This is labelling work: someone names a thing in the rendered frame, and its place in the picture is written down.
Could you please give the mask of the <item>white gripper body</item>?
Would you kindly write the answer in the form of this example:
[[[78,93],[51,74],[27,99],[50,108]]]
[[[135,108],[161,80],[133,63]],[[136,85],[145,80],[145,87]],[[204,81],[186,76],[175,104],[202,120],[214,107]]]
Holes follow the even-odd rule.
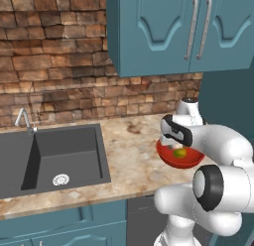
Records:
[[[160,136],[160,142],[162,146],[166,146],[170,149],[181,149],[183,145],[172,138],[167,138],[164,135]]]

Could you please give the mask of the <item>green lime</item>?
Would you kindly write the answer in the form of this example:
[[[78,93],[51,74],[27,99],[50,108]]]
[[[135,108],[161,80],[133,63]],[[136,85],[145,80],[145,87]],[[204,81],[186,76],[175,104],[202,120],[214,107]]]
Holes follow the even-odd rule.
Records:
[[[175,149],[173,155],[179,159],[184,158],[187,155],[187,150],[185,148]]]

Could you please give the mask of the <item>red bowl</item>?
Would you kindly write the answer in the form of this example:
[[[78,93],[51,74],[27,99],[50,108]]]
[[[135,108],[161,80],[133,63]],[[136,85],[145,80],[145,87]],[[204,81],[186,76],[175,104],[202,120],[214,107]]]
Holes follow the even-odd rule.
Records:
[[[160,158],[169,166],[177,169],[189,169],[197,166],[203,159],[204,154],[190,147],[183,146],[187,150],[184,158],[176,158],[173,155],[175,149],[162,146],[160,140],[156,144],[157,152]]]

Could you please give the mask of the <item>dark teal tall cabinet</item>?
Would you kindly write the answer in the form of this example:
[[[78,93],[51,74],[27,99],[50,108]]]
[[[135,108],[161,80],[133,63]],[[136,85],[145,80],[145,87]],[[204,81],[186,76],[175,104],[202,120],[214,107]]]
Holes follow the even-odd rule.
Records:
[[[230,127],[254,145],[254,68],[205,72],[198,108],[208,124]]]

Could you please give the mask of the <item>grey dishwasher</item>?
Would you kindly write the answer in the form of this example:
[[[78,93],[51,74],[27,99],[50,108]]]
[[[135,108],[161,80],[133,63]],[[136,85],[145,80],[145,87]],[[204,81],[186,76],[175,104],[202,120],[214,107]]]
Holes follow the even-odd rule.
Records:
[[[168,215],[160,213],[152,195],[127,200],[127,246],[154,246],[167,225]]]

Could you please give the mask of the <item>dark grey sink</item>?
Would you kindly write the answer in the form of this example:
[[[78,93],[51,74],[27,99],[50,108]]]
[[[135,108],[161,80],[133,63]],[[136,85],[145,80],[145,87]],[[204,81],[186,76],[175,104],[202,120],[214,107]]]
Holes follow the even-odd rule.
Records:
[[[0,199],[110,181],[98,124],[0,134]]]

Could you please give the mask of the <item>teal base cupboard door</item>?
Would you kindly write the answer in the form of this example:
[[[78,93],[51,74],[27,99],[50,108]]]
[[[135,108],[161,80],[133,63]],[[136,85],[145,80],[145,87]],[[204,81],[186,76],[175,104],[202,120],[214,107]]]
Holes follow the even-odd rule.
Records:
[[[0,246],[126,246],[125,221],[27,239],[10,239]]]

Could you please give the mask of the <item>teal drawer front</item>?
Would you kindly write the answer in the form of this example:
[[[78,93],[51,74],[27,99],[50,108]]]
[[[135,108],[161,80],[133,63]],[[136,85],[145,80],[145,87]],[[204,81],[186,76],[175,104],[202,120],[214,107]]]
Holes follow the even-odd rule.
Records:
[[[0,240],[53,231],[75,224],[92,227],[126,219],[127,201],[118,200],[0,220]]]

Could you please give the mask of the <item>silver tap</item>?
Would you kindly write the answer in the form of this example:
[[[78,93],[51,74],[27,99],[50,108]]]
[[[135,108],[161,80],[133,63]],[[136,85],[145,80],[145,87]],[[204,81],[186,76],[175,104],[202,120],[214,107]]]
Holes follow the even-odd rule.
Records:
[[[25,108],[21,108],[19,111],[19,114],[17,116],[17,119],[15,121],[15,126],[18,127],[21,122],[21,118],[24,118],[25,124],[27,126],[27,130],[29,134],[34,134],[38,131],[38,128],[36,127],[36,124],[30,124],[29,118],[28,118],[28,113]]]

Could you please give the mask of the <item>teal wall cupboard door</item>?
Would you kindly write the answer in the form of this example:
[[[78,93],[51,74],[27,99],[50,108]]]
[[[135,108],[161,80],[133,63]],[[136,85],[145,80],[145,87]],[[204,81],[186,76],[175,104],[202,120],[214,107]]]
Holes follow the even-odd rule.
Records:
[[[118,75],[188,72],[191,15],[192,0],[106,0],[107,48]]]
[[[198,2],[190,72],[248,68],[254,57],[254,0],[212,0],[203,54],[196,59],[206,15]]]

